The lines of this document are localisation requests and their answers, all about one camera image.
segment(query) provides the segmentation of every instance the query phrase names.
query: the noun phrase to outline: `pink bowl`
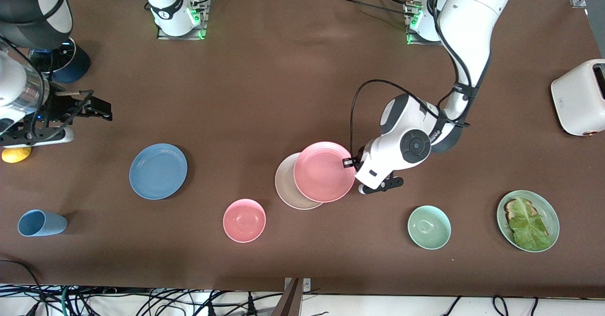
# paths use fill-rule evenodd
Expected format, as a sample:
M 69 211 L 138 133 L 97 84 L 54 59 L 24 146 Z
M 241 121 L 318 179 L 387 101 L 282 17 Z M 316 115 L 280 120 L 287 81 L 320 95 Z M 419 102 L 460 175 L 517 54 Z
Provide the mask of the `pink bowl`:
M 294 164 L 294 182 L 305 197 L 329 203 L 344 197 L 355 183 L 354 167 L 342 167 L 348 150 L 333 142 L 317 142 L 305 148 Z
M 238 243 L 253 241 L 263 233 L 267 218 L 263 207 L 251 199 L 233 202 L 223 215 L 223 229 Z

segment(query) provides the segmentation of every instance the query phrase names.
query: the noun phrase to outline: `cup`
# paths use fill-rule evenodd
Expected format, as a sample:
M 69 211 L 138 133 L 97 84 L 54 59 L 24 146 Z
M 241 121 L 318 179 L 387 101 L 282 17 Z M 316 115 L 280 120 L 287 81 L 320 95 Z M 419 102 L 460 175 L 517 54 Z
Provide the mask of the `cup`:
M 63 232 L 65 228 L 65 217 L 43 210 L 27 211 L 17 224 L 19 234 L 25 237 L 51 236 Z

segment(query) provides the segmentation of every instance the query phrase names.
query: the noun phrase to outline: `mounting plate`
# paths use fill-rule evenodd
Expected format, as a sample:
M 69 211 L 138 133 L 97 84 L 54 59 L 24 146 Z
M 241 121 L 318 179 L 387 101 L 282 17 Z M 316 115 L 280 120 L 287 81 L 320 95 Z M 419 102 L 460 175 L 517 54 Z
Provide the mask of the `mounting plate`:
M 284 291 L 288 288 L 288 284 L 290 284 L 290 281 L 292 279 L 285 279 L 284 281 Z M 311 291 L 311 279 L 302 279 L 302 283 L 303 283 L 303 292 L 309 292 Z

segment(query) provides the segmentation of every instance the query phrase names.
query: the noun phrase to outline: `white floor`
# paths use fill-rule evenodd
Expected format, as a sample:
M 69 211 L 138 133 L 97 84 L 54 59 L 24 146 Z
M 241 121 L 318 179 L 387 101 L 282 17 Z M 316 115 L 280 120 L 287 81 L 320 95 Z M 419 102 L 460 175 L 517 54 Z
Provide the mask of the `white floor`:
M 270 294 L 270 292 L 255 292 L 254 297 Z M 196 302 L 203 302 L 209 293 L 200 292 L 194 294 Z M 218 297 L 215 303 L 244 303 L 247 301 L 246 292 L 229 292 Z M 190 301 L 188 296 L 181 299 Z M 268 310 L 262 316 L 270 315 L 270 309 L 279 300 L 278 297 L 270 297 L 255 302 L 257 310 Z M 406 296 L 352 296 L 352 295 L 305 295 L 302 303 L 301 316 L 441 316 L 447 312 L 454 301 L 453 297 L 406 297 Z M 134 316 L 142 305 L 147 303 L 147 297 L 93 297 L 90 305 L 99 316 Z M 510 316 L 529 316 L 533 299 L 506 299 L 506 305 Z M 0 298 L 0 316 L 22 316 L 28 312 L 34 304 L 33 299 L 28 297 L 3 297 Z M 155 316 L 157 307 L 149 316 Z M 190 305 L 179 305 L 183 307 L 187 316 L 192 315 L 193 307 Z M 39 307 L 37 316 L 45 315 L 43 307 Z M 232 307 L 216 308 L 216 314 L 223 316 Z M 244 314 L 243 309 L 230 314 L 240 316 Z M 54 311 L 52 316 L 62 316 L 60 312 Z M 161 316 L 182 316 L 183 311 L 175 308 L 167 308 Z M 450 316 L 499 316 L 493 309 L 491 298 L 488 297 L 463 297 L 460 299 Z M 540 299 L 536 308 L 535 316 L 603 316 L 605 315 L 605 301 L 580 300 L 580 299 Z M 199 316 L 207 316 L 204 309 Z

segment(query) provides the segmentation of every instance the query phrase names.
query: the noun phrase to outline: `green plate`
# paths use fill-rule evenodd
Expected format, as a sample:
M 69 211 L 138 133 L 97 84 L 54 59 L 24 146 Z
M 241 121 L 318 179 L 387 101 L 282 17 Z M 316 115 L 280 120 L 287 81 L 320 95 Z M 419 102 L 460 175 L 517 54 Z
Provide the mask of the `green plate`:
M 410 215 L 408 233 L 419 247 L 436 250 L 447 244 L 452 229 L 443 211 L 435 206 L 424 205 Z
M 547 247 L 546 249 L 543 249 L 540 251 L 531 251 L 531 250 L 525 250 L 522 247 L 519 247 L 519 245 L 515 244 L 515 242 L 513 241 L 513 238 L 512 238 L 512 230 L 508 226 L 508 221 L 506 220 L 506 211 L 504 210 L 504 205 L 506 205 L 507 202 L 510 202 L 514 198 L 525 198 L 525 199 L 529 200 L 530 202 L 532 202 L 532 206 L 534 208 L 536 208 L 536 211 L 538 211 L 538 214 L 542 216 L 542 221 L 544 222 L 544 226 L 546 226 L 546 230 L 548 231 L 549 236 L 551 236 L 552 243 L 551 243 L 550 247 Z M 521 249 L 523 251 L 527 251 L 527 252 L 546 251 L 546 250 L 550 249 L 551 247 L 553 247 L 553 245 L 555 245 L 555 243 L 557 242 L 557 239 L 559 237 L 559 219 L 557 217 L 557 214 L 555 213 L 555 210 L 553 209 L 551 204 L 549 204 L 546 201 L 546 199 L 542 198 L 542 196 L 540 196 L 537 193 L 533 193 L 531 191 L 519 190 L 519 191 L 512 191 L 512 192 L 506 194 L 504 196 L 504 198 L 502 198 L 502 200 L 500 201 L 500 204 L 498 205 L 498 211 L 496 211 L 495 215 L 496 215 L 496 219 L 498 222 L 498 227 L 500 228 L 500 231 L 502 232 L 502 234 L 504 235 L 506 240 L 508 240 L 510 242 L 510 244 L 514 245 L 516 248 Z

